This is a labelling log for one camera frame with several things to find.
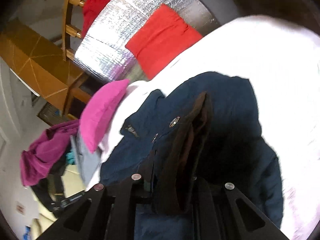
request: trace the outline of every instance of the purple garment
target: purple garment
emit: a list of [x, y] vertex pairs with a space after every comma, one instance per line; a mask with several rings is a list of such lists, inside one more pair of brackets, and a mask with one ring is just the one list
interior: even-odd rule
[[79, 120], [60, 123], [45, 130], [20, 159], [21, 182], [24, 186], [38, 184], [48, 176], [51, 167], [60, 159], [70, 143], [70, 135], [76, 135]]

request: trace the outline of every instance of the light blue cloth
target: light blue cloth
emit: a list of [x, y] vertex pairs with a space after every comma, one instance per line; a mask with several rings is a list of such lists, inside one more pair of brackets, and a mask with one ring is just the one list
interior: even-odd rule
[[100, 164], [101, 150], [98, 148], [94, 153], [90, 153], [81, 137], [80, 131], [76, 137], [70, 136], [70, 141], [81, 179], [84, 185], [88, 186]]

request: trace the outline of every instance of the jacket snap button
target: jacket snap button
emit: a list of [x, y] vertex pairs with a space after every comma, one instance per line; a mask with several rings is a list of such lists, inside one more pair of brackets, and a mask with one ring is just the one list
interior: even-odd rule
[[152, 142], [154, 142], [157, 138], [158, 134], [155, 135], [155, 137], [153, 138]]
[[178, 117], [176, 117], [175, 119], [173, 119], [173, 120], [171, 121], [171, 123], [170, 123], [169, 127], [174, 127], [174, 126], [175, 126], [175, 124], [179, 121], [179, 119], [180, 119], [180, 117], [179, 117], [179, 116], [178, 116]]

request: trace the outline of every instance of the pink pillow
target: pink pillow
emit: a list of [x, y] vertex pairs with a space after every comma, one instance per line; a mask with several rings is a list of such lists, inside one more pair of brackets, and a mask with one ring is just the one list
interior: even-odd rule
[[80, 133], [93, 153], [102, 140], [120, 100], [126, 93], [128, 79], [112, 81], [100, 88], [90, 99], [80, 117]]

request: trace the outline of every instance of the dark blue coat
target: dark blue coat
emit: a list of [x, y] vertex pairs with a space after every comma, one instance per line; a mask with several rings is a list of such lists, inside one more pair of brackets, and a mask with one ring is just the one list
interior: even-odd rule
[[[188, 113], [203, 91], [211, 98], [213, 117], [197, 174], [213, 184], [234, 183], [280, 227], [283, 197], [278, 158], [261, 137], [251, 84], [239, 77], [207, 72], [187, 80], [167, 97], [160, 90], [151, 92], [139, 110], [125, 120], [123, 139], [102, 164], [101, 182], [111, 185], [134, 174], [151, 150], [158, 152], [155, 173], [159, 172], [172, 145], [172, 134], [179, 127], [179, 122], [173, 127], [170, 123]], [[154, 215], [141, 207], [136, 219], [137, 240], [192, 238], [187, 215]]]

